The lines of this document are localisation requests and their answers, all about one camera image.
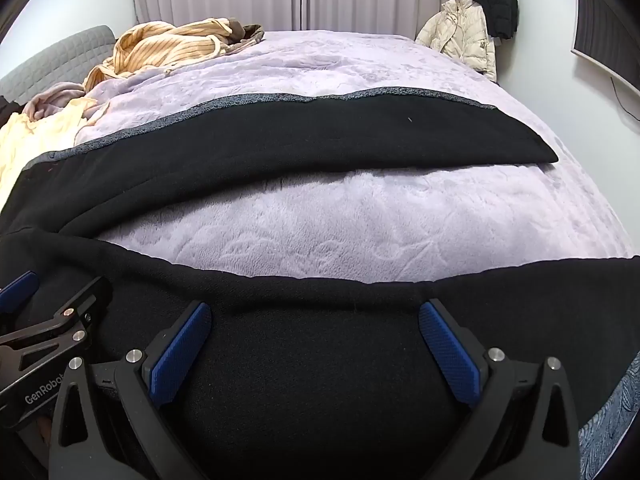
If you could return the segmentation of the black pants with patterned lining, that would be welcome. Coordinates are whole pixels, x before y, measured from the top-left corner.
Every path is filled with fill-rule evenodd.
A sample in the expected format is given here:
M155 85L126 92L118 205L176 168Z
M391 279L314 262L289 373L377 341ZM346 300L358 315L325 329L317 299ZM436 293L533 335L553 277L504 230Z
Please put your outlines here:
M198 479L434 479L472 414L420 331L435 298L487 349L558 358L577 479L634 479L639 258L619 227L518 103L228 96L26 165L1 289L39 288L1 337L102 278L78 356L114 362L201 301L207 339L158 409ZM3 478L50 478L57 400L1 425Z

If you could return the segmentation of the grey quilted headboard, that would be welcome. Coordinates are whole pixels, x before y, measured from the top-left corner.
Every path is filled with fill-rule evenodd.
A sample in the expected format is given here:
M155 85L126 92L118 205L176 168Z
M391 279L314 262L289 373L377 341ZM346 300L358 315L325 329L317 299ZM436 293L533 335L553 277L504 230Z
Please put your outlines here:
M26 104L58 82L83 82L94 66L108 58L115 44L106 25L91 27L45 48L1 79L1 95Z

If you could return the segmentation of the mauve grey garment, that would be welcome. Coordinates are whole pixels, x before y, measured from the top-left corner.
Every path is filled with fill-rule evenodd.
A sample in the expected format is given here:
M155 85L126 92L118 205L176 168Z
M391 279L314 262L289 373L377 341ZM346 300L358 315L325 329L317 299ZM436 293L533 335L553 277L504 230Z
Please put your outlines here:
M58 113L73 99L82 98L86 90L76 82L59 82L47 90L36 94L23 108L23 113L31 122Z

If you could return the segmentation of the cream puffer jacket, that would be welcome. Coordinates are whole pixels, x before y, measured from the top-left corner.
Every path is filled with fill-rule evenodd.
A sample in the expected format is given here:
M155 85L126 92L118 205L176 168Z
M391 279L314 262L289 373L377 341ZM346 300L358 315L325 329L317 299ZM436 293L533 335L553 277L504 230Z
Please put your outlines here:
M416 43L453 58L492 82L498 81L495 40L485 13L473 0L448 0L416 35Z

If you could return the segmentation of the peach orange cloth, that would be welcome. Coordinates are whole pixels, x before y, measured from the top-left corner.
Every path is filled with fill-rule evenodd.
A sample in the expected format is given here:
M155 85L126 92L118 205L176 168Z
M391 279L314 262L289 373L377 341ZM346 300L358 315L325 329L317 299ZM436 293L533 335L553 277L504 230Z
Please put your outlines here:
M56 114L38 120L31 120L24 113L13 113L1 128L1 206L31 160L75 146L79 131L94 125L107 109L107 103L99 105L95 99L78 98L70 100Z

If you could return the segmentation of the wall mounted monitor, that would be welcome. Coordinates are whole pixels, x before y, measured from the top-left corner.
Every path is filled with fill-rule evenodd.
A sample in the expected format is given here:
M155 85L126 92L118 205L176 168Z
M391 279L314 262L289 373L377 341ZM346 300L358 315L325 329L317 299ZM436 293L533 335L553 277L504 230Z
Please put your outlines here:
M572 52L639 94L639 46L603 0L576 0Z

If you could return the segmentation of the tan striped garment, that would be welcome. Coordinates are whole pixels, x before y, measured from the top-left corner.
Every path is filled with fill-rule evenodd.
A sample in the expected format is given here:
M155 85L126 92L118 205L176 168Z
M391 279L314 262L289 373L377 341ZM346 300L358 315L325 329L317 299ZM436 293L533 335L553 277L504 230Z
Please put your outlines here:
M86 91L110 79L126 79L150 68L174 68L232 55L259 44L259 24L235 18L206 18L181 26L162 21L131 27L120 36L112 55L93 67L82 85Z

